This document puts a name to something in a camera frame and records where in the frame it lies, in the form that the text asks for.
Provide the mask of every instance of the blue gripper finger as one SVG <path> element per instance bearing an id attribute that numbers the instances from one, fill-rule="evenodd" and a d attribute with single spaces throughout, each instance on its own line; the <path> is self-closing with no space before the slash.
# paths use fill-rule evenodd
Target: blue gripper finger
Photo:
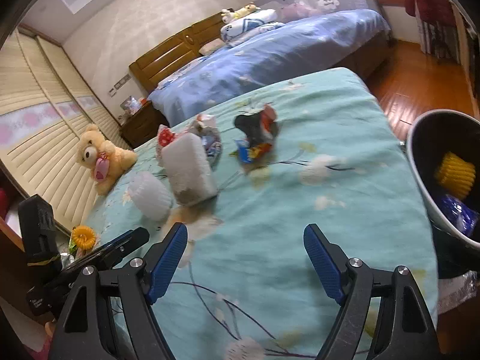
<path id="1" fill-rule="evenodd" d="M 303 231 L 303 245 L 326 294 L 342 304 L 345 293 L 342 290 L 340 271 L 311 225 Z"/>
<path id="2" fill-rule="evenodd" d="M 187 228 L 182 223 L 152 270 L 150 290 L 145 295 L 149 304 L 154 304 L 158 298 L 165 295 L 187 246 L 187 239 Z"/>

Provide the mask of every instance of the white blanket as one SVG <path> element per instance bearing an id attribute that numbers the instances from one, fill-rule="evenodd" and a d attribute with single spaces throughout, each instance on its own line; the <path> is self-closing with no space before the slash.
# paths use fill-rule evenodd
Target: white blanket
<path id="1" fill-rule="evenodd" d="M 224 42 L 227 42 L 244 32 L 253 30 L 276 19 L 277 13 L 274 9 L 253 12 L 245 17 L 232 21 L 232 23 L 224 25 L 220 29 L 220 36 Z"/>

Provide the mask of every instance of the white sponge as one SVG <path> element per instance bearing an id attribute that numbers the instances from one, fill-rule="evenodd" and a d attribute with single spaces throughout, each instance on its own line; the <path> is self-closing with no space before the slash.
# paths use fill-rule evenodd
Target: white sponge
<path id="1" fill-rule="evenodd" d="M 218 193 L 199 136 L 187 132 L 162 149 L 165 173 L 178 204 L 190 206 Z"/>

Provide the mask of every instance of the pillow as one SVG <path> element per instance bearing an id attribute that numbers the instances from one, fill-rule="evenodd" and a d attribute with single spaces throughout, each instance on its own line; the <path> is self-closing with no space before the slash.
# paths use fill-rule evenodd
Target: pillow
<path id="1" fill-rule="evenodd" d="M 219 48 L 225 46 L 225 42 L 221 39 L 214 39 L 212 42 L 204 44 L 202 48 L 198 51 L 203 56 L 209 56 L 214 51 L 217 51 Z"/>
<path id="2" fill-rule="evenodd" d="M 281 8 L 282 10 L 282 17 L 283 22 L 288 23 L 294 20 L 305 19 L 306 17 L 310 16 L 317 16 L 321 15 L 322 12 L 318 9 L 313 9 L 304 3 L 303 1 L 299 1 L 297 3 L 293 3 Z"/>

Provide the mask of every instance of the stuffed toy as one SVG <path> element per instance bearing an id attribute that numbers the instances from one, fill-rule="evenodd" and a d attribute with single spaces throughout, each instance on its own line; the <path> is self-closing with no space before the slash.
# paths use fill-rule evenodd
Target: stuffed toy
<path id="1" fill-rule="evenodd" d="M 254 3 L 250 3 L 243 8 L 240 8 L 238 11 L 233 11 L 233 9 L 222 9 L 222 21 L 225 24 L 229 24 L 234 20 L 245 17 L 246 15 L 249 15 L 258 10 L 260 10 L 260 8 L 257 8 Z"/>
<path id="2" fill-rule="evenodd" d="M 77 162 L 91 169 L 99 195 L 106 195 L 123 172 L 130 169 L 136 161 L 135 152 L 116 147 L 105 139 L 94 124 L 86 127 L 77 143 Z"/>

